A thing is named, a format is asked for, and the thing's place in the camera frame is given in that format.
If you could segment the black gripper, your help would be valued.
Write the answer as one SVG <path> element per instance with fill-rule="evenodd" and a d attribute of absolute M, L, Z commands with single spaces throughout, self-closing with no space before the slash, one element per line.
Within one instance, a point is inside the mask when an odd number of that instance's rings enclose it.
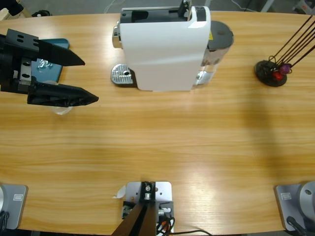
<path fill-rule="evenodd" d="M 44 59 L 62 66 L 85 65 L 70 49 L 13 29 L 0 36 L 0 90 L 28 93 L 27 103 L 52 107 L 86 106 L 98 101 L 89 91 L 32 79 L 32 61 Z"/>

